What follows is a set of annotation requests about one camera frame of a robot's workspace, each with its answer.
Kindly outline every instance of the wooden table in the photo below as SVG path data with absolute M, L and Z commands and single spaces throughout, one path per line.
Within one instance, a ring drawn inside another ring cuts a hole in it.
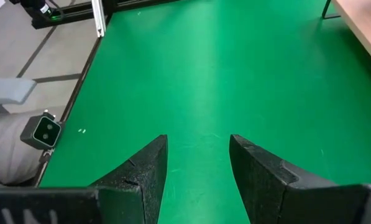
M 371 55 L 371 0 L 333 0 L 332 3 Z

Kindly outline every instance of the gray armrest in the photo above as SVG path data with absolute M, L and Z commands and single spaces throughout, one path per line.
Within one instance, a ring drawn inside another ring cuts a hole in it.
M 23 104 L 35 86 L 25 78 L 0 78 L 0 104 Z

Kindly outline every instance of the gray floor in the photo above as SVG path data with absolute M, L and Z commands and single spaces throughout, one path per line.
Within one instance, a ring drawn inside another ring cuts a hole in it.
M 70 0 L 57 3 L 67 6 Z M 65 106 L 96 38 L 92 19 L 35 30 L 19 4 L 5 3 L 0 8 L 0 78 L 31 78 L 38 85 L 23 105 L 3 107 L 17 113 Z

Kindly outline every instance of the green tabletop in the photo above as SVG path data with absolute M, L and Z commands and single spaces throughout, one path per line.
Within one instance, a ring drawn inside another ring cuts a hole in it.
M 341 19 L 319 20 L 323 4 L 115 13 L 41 186 L 89 185 L 168 134 L 160 223 L 247 223 L 232 133 L 339 184 L 371 182 L 371 58 Z

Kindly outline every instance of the floor tile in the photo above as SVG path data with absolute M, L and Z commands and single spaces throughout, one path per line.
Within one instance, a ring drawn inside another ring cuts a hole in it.
M 58 26 L 23 77 L 81 73 L 97 39 L 94 26 L 92 19 Z
M 10 113 L 65 106 L 77 80 L 38 84 L 23 105 L 4 105 Z
M 35 30 L 21 5 L 0 8 L 0 78 L 16 77 L 51 28 Z

